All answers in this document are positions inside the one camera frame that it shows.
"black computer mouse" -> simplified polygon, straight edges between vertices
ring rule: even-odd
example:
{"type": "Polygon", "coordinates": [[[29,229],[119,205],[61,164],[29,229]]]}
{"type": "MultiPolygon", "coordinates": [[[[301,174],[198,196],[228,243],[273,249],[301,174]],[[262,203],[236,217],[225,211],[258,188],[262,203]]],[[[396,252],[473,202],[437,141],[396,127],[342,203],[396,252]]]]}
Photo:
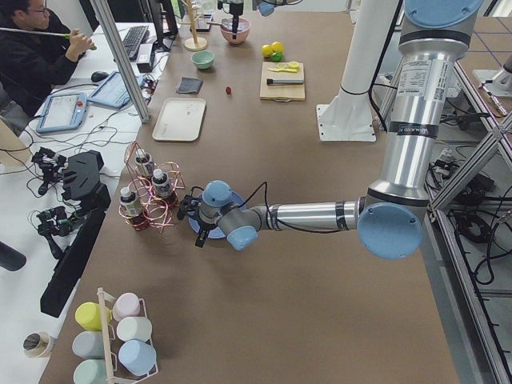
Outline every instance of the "black computer mouse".
{"type": "Polygon", "coordinates": [[[100,70],[97,70],[96,72],[94,72],[91,76],[90,76],[90,80],[92,82],[100,82],[101,80],[103,80],[104,78],[106,78],[109,74],[107,72],[103,72],[103,71],[100,71],[100,70]]]}

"keyboard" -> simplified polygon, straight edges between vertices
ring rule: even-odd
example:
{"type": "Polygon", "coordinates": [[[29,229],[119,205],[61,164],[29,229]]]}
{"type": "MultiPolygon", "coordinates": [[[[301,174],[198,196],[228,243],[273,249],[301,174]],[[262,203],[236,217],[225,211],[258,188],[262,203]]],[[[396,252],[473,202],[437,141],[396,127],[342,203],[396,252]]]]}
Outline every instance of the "keyboard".
{"type": "Polygon", "coordinates": [[[125,38],[122,40],[122,44],[125,47],[126,54],[130,61],[137,59],[138,48],[142,42],[147,39],[149,35],[148,26],[132,26],[125,38]]]}
{"type": "MultiPolygon", "coordinates": [[[[144,83],[144,77],[138,76],[137,81],[141,86],[144,83]]],[[[98,88],[87,97],[87,101],[118,109],[130,101],[130,95],[121,74],[115,71],[100,83],[98,88]]]]}

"green bowl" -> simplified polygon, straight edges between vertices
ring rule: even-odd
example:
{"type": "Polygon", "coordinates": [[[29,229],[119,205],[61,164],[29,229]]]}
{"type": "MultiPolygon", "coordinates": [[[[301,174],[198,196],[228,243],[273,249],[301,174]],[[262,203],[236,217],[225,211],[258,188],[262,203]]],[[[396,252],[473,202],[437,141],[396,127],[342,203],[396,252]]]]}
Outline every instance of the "green bowl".
{"type": "Polygon", "coordinates": [[[192,55],[192,63],[198,70],[207,70],[214,63],[215,55],[208,50],[201,50],[192,55]]]}

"yellow cup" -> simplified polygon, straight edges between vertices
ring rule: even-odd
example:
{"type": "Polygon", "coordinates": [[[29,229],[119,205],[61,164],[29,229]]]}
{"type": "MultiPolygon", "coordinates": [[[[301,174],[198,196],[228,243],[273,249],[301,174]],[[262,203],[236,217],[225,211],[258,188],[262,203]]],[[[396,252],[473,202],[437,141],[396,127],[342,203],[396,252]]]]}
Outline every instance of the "yellow cup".
{"type": "MultiPolygon", "coordinates": [[[[105,308],[106,322],[109,323],[112,315],[108,308],[105,308]]],[[[99,304],[96,302],[84,302],[74,313],[74,319],[84,330],[102,330],[102,319],[100,317],[99,304]]]]}

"blue plate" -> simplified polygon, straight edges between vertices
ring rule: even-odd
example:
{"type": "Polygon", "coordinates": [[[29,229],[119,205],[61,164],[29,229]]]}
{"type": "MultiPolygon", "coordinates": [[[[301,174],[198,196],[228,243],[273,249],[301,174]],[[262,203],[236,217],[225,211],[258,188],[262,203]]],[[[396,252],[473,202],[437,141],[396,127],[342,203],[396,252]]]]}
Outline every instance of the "blue plate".
{"type": "MultiPolygon", "coordinates": [[[[233,192],[233,201],[236,203],[236,204],[242,204],[243,203],[243,198],[242,196],[240,196],[239,194],[237,194],[236,192],[233,192]]],[[[240,208],[242,210],[245,210],[247,207],[246,205],[244,204],[243,206],[240,206],[240,208]]],[[[189,217],[189,224],[190,226],[192,227],[192,229],[194,230],[194,232],[196,234],[199,233],[199,224],[198,222],[196,222],[194,219],[192,219],[191,217],[189,217]]],[[[225,238],[226,236],[224,235],[224,232],[222,232],[222,230],[217,227],[215,228],[214,230],[211,230],[209,233],[208,233],[208,238],[225,238]]]]}

